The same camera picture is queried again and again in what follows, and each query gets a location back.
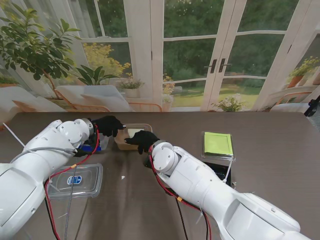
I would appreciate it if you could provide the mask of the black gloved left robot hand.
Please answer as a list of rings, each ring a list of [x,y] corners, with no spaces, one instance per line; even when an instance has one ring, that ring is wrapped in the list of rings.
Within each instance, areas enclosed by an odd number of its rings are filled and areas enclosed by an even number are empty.
[[[99,119],[92,120],[91,122],[95,127],[97,127],[99,133],[107,137],[116,137],[118,130],[123,130],[126,127],[112,115],[107,115]]]

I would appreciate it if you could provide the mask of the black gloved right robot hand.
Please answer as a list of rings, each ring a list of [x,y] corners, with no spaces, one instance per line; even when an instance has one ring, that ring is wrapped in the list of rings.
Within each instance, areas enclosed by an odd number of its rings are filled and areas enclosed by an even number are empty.
[[[159,140],[159,138],[150,131],[140,130],[131,138],[125,138],[127,144],[137,146],[138,153],[142,155],[147,153],[149,148]]]

